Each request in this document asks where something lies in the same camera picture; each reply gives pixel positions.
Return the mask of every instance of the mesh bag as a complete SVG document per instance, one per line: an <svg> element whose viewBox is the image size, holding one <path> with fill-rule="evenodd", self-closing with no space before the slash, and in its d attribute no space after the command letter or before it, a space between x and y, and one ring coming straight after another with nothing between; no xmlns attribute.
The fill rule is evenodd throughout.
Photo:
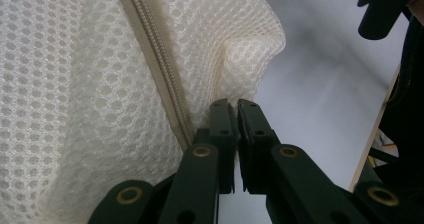
<svg viewBox="0 0 424 224"><path fill-rule="evenodd" d="M284 34L264 0L157 0L193 128L252 99ZM182 156L121 0L0 0L0 223L84 223Z"/></svg>

